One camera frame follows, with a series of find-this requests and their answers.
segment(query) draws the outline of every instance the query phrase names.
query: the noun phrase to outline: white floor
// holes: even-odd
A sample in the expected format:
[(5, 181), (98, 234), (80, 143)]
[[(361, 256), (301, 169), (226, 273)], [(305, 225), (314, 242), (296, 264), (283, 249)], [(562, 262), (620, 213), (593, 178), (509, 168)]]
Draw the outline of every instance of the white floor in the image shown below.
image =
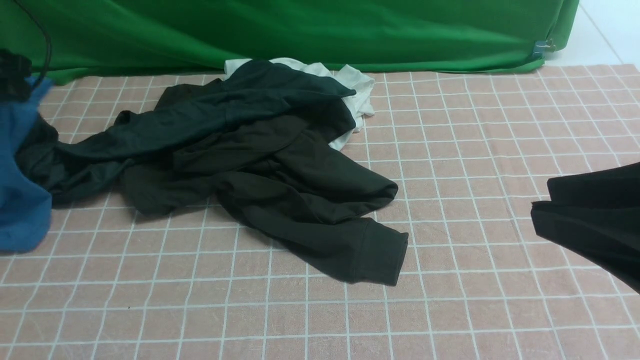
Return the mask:
[(621, 63), (640, 68), (640, 0), (580, 0), (568, 45), (547, 64)]

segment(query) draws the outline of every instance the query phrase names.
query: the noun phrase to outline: white grid line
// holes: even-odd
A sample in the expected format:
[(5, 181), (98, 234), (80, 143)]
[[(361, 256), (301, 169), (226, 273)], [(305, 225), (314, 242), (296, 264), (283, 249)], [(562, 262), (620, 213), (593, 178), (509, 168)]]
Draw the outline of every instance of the white grid line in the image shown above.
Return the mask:
[[(440, 89), (440, 93), (442, 93), (442, 89), (440, 88), (440, 82), (438, 82), (438, 88)], [(419, 119), (420, 119), (420, 123), (424, 124), (424, 122), (422, 121), (422, 114), (418, 113), (418, 116), (419, 116)], [(425, 141), (426, 141), (427, 137), (426, 137), (426, 133), (424, 132), (424, 130), (423, 130), (422, 134), (423, 134), (423, 136), (425, 138)], [(427, 148), (429, 164), (431, 166), (431, 171), (434, 172), (434, 176), (435, 176), (435, 170), (434, 170), (434, 167), (433, 167), (433, 158), (431, 157), (431, 153), (429, 153), (429, 147), (426, 145), (426, 143), (425, 143), (425, 147)], [(446, 219), (447, 216), (446, 216), (446, 214), (444, 212), (444, 204), (442, 202), (442, 197), (440, 195), (440, 187), (438, 186), (438, 182), (437, 181), (435, 181), (434, 184), (435, 184), (436, 197), (438, 198), (438, 203), (440, 205), (440, 214), (441, 214), (443, 219)], [(454, 265), (456, 270), (460, 269), (460, 267), (458, 266), (458, 260), (456, 259), (456, 253), (453, 250), (453, 246), (452, 246), (453, 242), (451, 241), (451, 232), (449, 230), (449, 224), (445, 224), (444, 229), (445, 229), (445, 232), (447, 234), (447, 239), (449, 240), (449, 251), (451, 251), (451, 257), (453, 258), (453, 265)], [(462, 277), (460, 276), (460, 273), (458, 271), (456, 271), (456, 277), (458, 278), (458, 286), (460, 287), (460, 290), (462, 291), (463, 303), (465, 305), (465, 312), (466, 312), (466, 316), (467, 316), (467, 322), (469, 324), (469, 329), (471, 330), (471, 340), (472, 340), (472, 342), (474, 344), (474, 351), (476, 352), (476, 357), (479, 359), (480, 358), (480, 350), (478, 349), (478, 346), (477, 346), (476, 334), (474, 332), (474, 324), (471, 321), (471, 313), (469, 311), (469, 303), (468, 303), (468, 299), (467, 299), (467, 291), (465, 290), (465, 287), (464, 287), (464, 285), (462, 283)]]

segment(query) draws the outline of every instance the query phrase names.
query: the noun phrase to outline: black cable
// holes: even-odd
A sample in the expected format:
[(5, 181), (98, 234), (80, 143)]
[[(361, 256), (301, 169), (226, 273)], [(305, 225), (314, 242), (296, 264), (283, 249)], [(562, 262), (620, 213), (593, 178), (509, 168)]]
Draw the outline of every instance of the black cable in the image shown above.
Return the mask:
[(42, 24), (33, 16), (33, 14), (27, 8), (24, 7), (24, 5), (19, 0), (13, 0), (13, 2), (20, 9), (22, 9), (25, 14), (27, 14), (29, 19), (31, 19), (31, 21), (33, 21), (36, 26), (38, 26), (38, 29), (40, 29), (40, 31), (42, 32), (45, 43), (47, 44), (47, 54), (45, 55), (44, 64), (42, 65), (42, 69), (40, 70), (40, 75), (38, 76), (38, 79), (36, 79), (35, 83), (33, 83), (33, 85), (31, 86), (31, 88), (35, 89), (38, 87), (38, 85), (40, 85), (42, 80), (44, 80), (44, 77), (47, 75), (47, 71), (49, 71), (49, 63), (51, 62), (51, 37), (49, 36), (47, 30), (45, 30), (45, 28), (42, 26)]

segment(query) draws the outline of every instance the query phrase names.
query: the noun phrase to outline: pink grid mat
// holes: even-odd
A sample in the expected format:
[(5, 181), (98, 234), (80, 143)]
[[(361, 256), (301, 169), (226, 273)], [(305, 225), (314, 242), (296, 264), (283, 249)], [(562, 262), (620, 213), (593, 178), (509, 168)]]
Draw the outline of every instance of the pink grid mat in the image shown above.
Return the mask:
[[(639, 359), (640, 296), (529, 210), (550, 177), (640, 161), (640, 72), (372, 76), (344, 152), (400, 186), (373, 214), (411, 234), (396, 287), (329, 279), (214, 199), (148, 221), (112, 192), (0, 258), (0, 359)], [(213, 78), (85, 78), (41, 111), (77, 142)]]

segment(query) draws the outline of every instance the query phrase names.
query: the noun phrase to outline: black jacket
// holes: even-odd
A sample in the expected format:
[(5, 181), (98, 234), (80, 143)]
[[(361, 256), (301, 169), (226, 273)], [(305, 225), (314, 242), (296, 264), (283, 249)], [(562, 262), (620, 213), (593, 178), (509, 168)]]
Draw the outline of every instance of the black jacket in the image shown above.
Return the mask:
[[(252, 90), (256, 81), (244, 83), (250, 91), (228, 94), (225, 83), (240, 70), (225, 82), (167, 89), (157, 110), (141, 114), (143, 117), (127, 112), (118, 117), (117, 125), (107, 136), (110, 142), (118, 144), (117, 149), (107, 150), (104, 133), (64, 146), (66, 152), (57, 153), (60, 162), (53, 165), (73, 168), (84, 176), (77, 177), (80, 181), (76, 182), (62, 177), (58, 184), (72, 186), (55, 187), (61, 190), (57, 192), (58, 198), (78, 199), (106, 188), (106, 181), (100, 183), (96, 179), (112, 179), (115, 175), (87, 174), (94, 174), (92, 168), (104, 170), (108, 168), (105, 163), (114, 163), (109, 174), (121, 174), (125, 197), (144, 215), (166, 215), (215, 194), (236, 220), (278, 240), (318, 270), (347, 282), (395, 285), (408, 235), (360, 216), (391, 202), (397, 185), (328, 146), (354, 126), (341, 100), (352, 93), (333, 79), (311, 76), (283, 65), (257, 62), (251, 66), (263, 72), (264, 68), (293, 72), (296, 77), (284, 76), (289, 79), (284, 82), (278, 76), (259, 78), (257, 81), (265, 83), (263, 86), (269, 92), (268, 96), (265, 91), (258, 92), (262, 95), (257, 100)], [(271, 91), (278, 86), (291, 86), (291, 81), (300, 77), (307, 80), (305, 87), (322, 91), (304, 96), (298, 92), (298, 98), (287, 92)], [(185, 104), (203, 97), (220, 100), (207, 111), (194, 110), (200, 109), (196, 106), (185, 110)], [(303, 104), (300, 98), (307, 101)], [(214, 111), (218, 106), (222, 110)], [(223, 129), (206, 126), (220, 122), (219, 117), (226, 120)], [(135, 131), (126, 130), (127, 126)], [(170, 136), (171, 129), (194, 133), (183, 130), (185, 126), (206, 130), (179, 136), (180, 141), (176, 141), (175, 134)], [(156, 141), (159, 136), (156, 135), (165, 133), (162, 145)], [(81, 159), (85, 166), (76, 167), (78, 159), (69, 160), (66, 157), (69, 153), (84, 154)]]
[(536, 233), (600, 265), (640, 293), (640, 163), (547, 182)]
[[(40, 119), (16, 153), (30, 180), (51, 193), (54, 205), (107, 190), (135, 164), (171, 156), (212, 133), (294, 108), (355, 94), (332, 78), (320, 78), (268, 61), (250, 61), (226, 81), (190, 87), (181, 101), (154, 111), (121, 112), (115, 125), (75, 144)], [(172, 97), (176, 89), (168, 89)]]

